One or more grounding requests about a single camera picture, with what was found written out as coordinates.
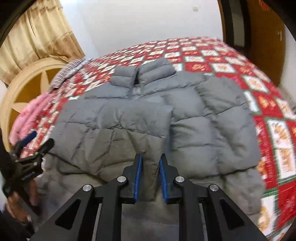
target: striped fabric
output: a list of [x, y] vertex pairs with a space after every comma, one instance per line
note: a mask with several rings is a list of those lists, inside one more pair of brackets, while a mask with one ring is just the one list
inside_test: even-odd
[[66, 64], [52, 79], [48, 90], [49, 93], [51, 93], [54, 89], [59, 88], [67, 79], [66, 76], [69, 74], [69, 72], [71, 72], [74, 68], [79, 66], [83, 61], [83, 58], [79, 58]]

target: gold curtain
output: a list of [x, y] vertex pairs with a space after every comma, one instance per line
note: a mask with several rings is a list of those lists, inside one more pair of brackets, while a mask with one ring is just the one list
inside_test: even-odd
[[38, 0], [16, 22], [0, 48], [0, 79], [11, 80], [29, 64], [47, 57], [67, 62], [85, 56], [59, 0]]

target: bedspread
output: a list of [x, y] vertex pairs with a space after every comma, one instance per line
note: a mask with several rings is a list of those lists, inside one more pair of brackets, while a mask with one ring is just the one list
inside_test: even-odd
[[262, 158], [258, 170], [266, 184], [258, 223], [269, 240], [278, 241], [296, 214], [296, 116], [270, 79], [245, 56], [217, 38], [186, 37], [151, 41], [94, 59], [53, 92], [37, 118], [37, 137], [22, 156], [46, 141], [67, 101], [108, 82], [115, 66], [140, 66], [160, 57], [176, 71], [227, 77], [243, 90], [255, 121]]

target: quilted jacket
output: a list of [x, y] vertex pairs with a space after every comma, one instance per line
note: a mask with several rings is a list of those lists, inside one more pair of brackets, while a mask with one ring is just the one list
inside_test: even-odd
[[264, 192], [256, 170], [260, 150], [247, 100], [232, 80], [176, 72], [163, 58], [138, 68], [118, 66], [109, 83], [68, 101], [51, 137], [59, 158], [47, 158], [45, 174], [71, 192], [112, 180], [142, 153], [140, 197], [150, 202], [138, 204], [139, 212], [151, 210], [145, 219], [153, 222], [168, 220], [172, 214], [157, 183], [165, 153], [180, 175], [218, 184], [257, 221]]

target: brown door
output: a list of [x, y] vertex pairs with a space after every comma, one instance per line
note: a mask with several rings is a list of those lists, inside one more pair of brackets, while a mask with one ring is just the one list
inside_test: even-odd
[[251, 47], [247, 57], [278, 86], [285, 58], [285, 26], [271, 9], [258, 0], [247, 0], [251, 21]]

